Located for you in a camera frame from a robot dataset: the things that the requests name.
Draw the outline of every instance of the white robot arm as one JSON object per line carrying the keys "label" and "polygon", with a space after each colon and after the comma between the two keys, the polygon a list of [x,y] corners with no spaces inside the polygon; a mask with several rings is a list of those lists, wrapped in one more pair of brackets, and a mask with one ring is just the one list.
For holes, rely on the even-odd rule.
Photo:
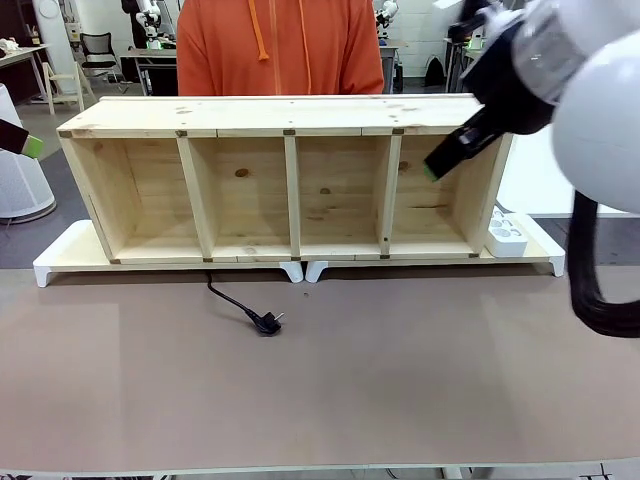
{"label": "white robot arm", "polygon": [[488,38],[464,73],[483,108],[425,159],[439,179],[506,132],[552,123],[560,169],[576,189],[568,241],[572,305],[603,335],[640,337],[640,301],[609,304],[600,293],[594,246],[598,203],[640,213],[640,2],[534,0],[505,11],[474,4]]}
{"label": "white robot arm", "polygon": [[382,8],[380,10],[376,10],[376,23],[378,27],[387,28],[391,22],[393,22],[393,17],[398,13],[398,3],[396,0],[385,0]]}
{"label": "white robot arm", "polygon": [[162,48],[163,41],[166,42],[168,36],[175,37],[173,22],[164,0],[136,0],[140,13],[136,15],[136,20],[147,34],[149,48]]}

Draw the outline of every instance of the brown table surface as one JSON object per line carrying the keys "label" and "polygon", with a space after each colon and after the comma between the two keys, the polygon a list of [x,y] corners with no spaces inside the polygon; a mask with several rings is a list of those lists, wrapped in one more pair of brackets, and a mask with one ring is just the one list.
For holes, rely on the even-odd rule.
{"label": "brown table surface", "polygon": [[[257,337],[201,274],[27,288],[0,319],[0,470],[640,454],[640,342],[584,327],[566,280],[525,267],[366,274],[382,278],[220,276],[261,312],[286,312],[277,338]],[[603,277],[637,296],[640,269]]]}

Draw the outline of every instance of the wooden shelf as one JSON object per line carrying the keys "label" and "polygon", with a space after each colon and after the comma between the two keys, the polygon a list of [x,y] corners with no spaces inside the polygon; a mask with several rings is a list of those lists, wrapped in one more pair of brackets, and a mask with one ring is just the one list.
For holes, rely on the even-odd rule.
{"label": "wooden shelf", "polygon": [[510,138],[437,183],[423,162],[477,108],[464,95],[121,98],[59,133],[113,264],[446,262],[482,252]]}
{"label": "wooden shelf", "polygon": [[378,137],[302,137],[301,258],[380,258],[374,217]]}
{"label": "wooden shelf", "polygon": [[396,212],[391,258],[465,258],[472,253],[446,209],[403,208]]}
{"label": "wooden shelf", "polygon": [[281,138],[180,140],[205,258],[290,261]]}
{"label": "wooden shelf", "polygon": [[111,260],[202,262],[175,139],[83,139],[65,152]]}
{"label": "wooden shelf", "polygon": [[202,262],[192,216],[144,217],[118,252],[122,263]]}

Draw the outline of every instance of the black hose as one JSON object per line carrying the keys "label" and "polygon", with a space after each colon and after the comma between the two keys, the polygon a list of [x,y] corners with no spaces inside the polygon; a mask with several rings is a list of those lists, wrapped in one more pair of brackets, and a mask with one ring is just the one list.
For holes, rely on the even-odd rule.
{"label": "black hose", "polygon": [[595,268],[598,203],[575,192],[567,264],[571,304],[582,322],[601,335],[640,338],[640,300],[607,303]]}

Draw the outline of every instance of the person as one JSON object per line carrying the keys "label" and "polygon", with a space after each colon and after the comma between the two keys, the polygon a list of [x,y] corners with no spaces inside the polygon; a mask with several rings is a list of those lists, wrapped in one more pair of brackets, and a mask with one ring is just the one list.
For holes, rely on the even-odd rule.
{"label": "person", "polygon": [[186,0],[180,95],[379,94],[372,0]]}

